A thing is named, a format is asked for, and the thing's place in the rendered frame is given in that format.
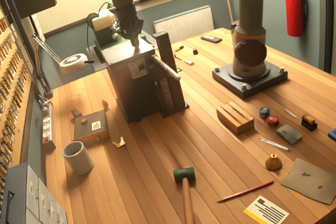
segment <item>cabinet handle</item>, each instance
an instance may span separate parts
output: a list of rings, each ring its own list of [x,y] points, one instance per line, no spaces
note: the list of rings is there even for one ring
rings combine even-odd
[[[11,199],[11,195],[14,196],[15,194],[8,190],[7,205],[6,205],[6,218],[5,218],[6,224],[9,224],[9,222],[8,222],[8,213],[9,213],[9,201]]]

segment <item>yellow stripe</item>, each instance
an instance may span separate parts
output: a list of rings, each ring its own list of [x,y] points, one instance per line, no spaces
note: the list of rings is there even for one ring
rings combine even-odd
[[[254,35],[243,35],[243,34],[239,34],[235,31],[235,35],[239,38],[242,39],[262,39],[266,37],[266,33],[262,34],[262,35],[258,35],[258,36],[254,36]]]
[[[249,215],[252,219],[254,219],[256,222],[260,223],[260,224],[267,224],[266,222],[264,222],[262,219],[260,219],[259,217],[255,216],[254,214],[252,214],[249,210],[245,209],[243,211],[244,213],[246,213],[247,215]]]

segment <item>orange ring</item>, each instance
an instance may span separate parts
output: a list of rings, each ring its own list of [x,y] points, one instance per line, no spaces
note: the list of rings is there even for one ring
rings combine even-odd
[[[239,38],[242,38],[242,39],[262,39],[262,38],[265,38],[266,37],[266,33],[262,34],[262,35],[243,35],[243,34],[239,34],[235,31],[235,35]]]

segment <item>bolt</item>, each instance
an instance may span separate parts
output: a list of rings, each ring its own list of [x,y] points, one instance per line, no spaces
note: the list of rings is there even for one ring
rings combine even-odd
[[[242,90],[242,91],[247,90],[247,86],[246,86],[245,83],[243,83],[243,84],[240,86],[240,90]]]

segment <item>black phone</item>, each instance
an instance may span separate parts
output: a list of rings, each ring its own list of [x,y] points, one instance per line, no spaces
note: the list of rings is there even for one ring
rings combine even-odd
[[[218,42],[222,41],[222,39],[220,39],[220,38],[209,36],[209,35],[204,35],[204,36],[201,37],[201,39],[207,40],[207,41],[210,41],[210,42],[213,42],[213,43],[218,43]]]

